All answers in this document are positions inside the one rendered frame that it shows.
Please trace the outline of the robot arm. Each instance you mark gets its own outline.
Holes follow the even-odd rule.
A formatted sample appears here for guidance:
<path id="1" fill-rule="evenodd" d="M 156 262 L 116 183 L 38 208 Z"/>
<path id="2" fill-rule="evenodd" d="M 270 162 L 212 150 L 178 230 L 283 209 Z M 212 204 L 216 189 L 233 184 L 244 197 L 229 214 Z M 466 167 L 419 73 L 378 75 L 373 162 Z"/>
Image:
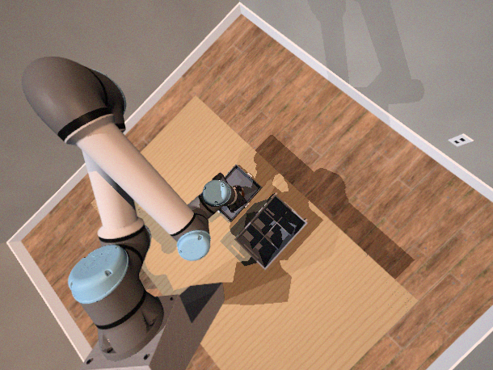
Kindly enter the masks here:
<path id="1" fill-rule="evenodd" d="M 162 304 L 139 279 L 151 235 L 134 200 L 177 241 L 183 259 L 196 261 L 210 249 L 208 218 L 234 204 L 237 192 L 220 172 L 186 204 L 123 134 L 124 93 L 96 71 L 63 57 L 41 57 L 23 71 L 22 88 L 35 113 L 82 150 L 103 224 L 101 247 L 74 266 L 68 285 L 97 326 L 103 355 L 119 361 L 145 347 L 164 317 Z"/>

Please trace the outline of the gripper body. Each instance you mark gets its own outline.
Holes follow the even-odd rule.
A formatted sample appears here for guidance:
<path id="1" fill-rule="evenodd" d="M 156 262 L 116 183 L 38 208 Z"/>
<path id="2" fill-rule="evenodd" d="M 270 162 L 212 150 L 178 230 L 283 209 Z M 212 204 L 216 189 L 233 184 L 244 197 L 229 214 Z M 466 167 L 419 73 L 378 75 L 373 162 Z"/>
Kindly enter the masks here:
<path id="1" fill-rule="evenodd" d="M 236 187 L 236 186 L 234 186 Z M 239 190 L 237 189 L 236 187 L 236 192 L 237 192 L 237 199 L 236 199 L 236 203 L 234 202 L 234 204 L 230 205 L 230 206 L 227 206 L 227 208 L 231 211 L 231 212 L 234 212 L 236 210 L 238 210 L 239 208 L 241 208 L 245 203 L 248 203 L 247 201 L 245 202 L 245 198 L 240 194 Z M 231 210 L 231 209 L 234 209 L 234 210 Z"/>

